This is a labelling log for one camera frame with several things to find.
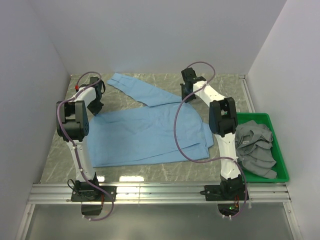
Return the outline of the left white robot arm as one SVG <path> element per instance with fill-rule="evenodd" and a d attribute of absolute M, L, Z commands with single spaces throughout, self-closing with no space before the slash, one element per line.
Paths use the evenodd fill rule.
<path fill-rule="evenodd" d="M 56 103 L 57 133 L 66 142 L 76 169 L 74 188 L 83 192 L 89 201 L 101 195 L 97 174 L 92 167 L 87 147 L 90 125 L 87 112 L 96 116 L 104 104 L 101 102 L 106 87 L 101 76 L 91 77 L 88 84 L 75 85 L 75 95 Z"/>

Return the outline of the light blue long sleeve shirt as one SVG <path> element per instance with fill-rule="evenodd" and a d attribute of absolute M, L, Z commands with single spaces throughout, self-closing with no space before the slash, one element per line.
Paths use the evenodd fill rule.
<path fill-rule="evenodd" d="M 209 157 L 210 127 L 181 97 L 115 73 L 107 84 L 144 107 L 100 113 L 89 122 L 88 154 L 95 168 L 165 164 Z"/>

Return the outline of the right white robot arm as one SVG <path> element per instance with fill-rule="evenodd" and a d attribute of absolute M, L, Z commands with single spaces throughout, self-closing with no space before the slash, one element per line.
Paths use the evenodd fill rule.
<path fill-rule="evenodd" d="M 224 199 L 231 200 L 245 190 L 236 154 L 238 118 L 235 100 L 218 93 L 191 67 L 182 70 L 181 75 L 182 100 L 189 102 L 199 97 L 209 108 L 208 125 L 217 140 L 221 160 L 220 194 Z"/>

